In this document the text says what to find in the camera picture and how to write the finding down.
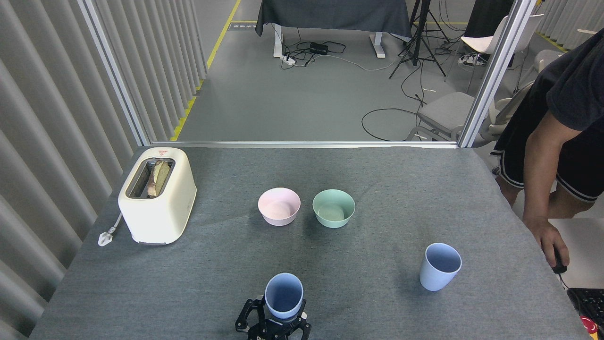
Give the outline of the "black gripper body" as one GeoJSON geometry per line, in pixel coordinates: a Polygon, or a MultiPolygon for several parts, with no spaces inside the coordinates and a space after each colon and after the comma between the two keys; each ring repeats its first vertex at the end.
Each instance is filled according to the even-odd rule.
{"type": "Polygon", "coordinates": [[[278,322],[274,319],[263,319],[252,326],[247,332],[248,340],[288,340],[295,331],[303,332],[303,316],[298,316],[288,322],[278,322]]]}

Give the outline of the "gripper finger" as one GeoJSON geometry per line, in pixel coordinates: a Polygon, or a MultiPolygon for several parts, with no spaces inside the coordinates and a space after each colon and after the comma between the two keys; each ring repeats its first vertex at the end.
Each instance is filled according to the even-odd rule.
{"type": "Polygon", "coordinates": [[[239,316],[235,321],[235,330],[239,333],[248,333],[250,330],[253,330],[253,333],[266,332],[265,299],[263,297],[246,300],[239,316]],[[248,317],[252,311],[257,312],[258,323],[250,327],[248,325],[248,317]]]}
{"type": "Polygon", "coordinates": [[[294,329],[302,331],[301,340],[308,340],[311,332],[311,325],[308,323],[308,315],[304,311],[298,312],[294,319],[294,329]]]}

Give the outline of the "person's right hand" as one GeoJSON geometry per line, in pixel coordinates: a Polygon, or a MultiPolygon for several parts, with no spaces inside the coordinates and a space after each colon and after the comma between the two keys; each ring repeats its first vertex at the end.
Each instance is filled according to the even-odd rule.
{"type": "Polygon", "coordinates": [[[561,237],[559,230],[554,227],[547,217],[530,216],[523,217],[523,222],[535,237],[538,246],[545,256],[546,262],[551,268],[568,266],[570,254],[567,245],[561,237]]]}

